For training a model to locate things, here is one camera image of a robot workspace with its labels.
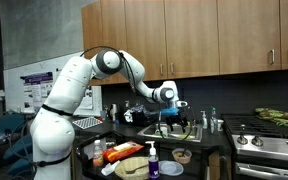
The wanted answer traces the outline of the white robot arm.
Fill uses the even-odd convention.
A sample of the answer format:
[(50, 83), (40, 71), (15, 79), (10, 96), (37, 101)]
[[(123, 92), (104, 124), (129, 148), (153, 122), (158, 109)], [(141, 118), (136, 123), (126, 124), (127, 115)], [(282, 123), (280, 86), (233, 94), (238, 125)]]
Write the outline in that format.
[(91, 80), (116, 73), (127, 79), (134, 91), (151, 102), (166, 104), (173, 114), (187, 105), (179, 99), (173, 81), (165, 81), (158, 88), (148, 87), (144, 66), (124, 50), (102, 50), (91, 59), (74, 56), (61, 70), (30, 126), (34, 180), (71, 180), (75, 130), (70, 118), (83, 103)]

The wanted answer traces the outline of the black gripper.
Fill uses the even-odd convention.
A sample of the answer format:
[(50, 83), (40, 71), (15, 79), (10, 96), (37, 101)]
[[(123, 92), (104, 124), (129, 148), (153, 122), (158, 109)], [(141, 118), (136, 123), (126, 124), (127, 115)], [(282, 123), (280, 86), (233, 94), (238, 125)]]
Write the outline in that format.
[(166, 124), (170, 127), (170, 130), (173, 131), (173, 125), (178, 124), (181, 126), (182, 131), (185, 132), (185, 127), (188, 125), (186, 117), (181, 117), (180, 115), (170, 115), (166, 118)]

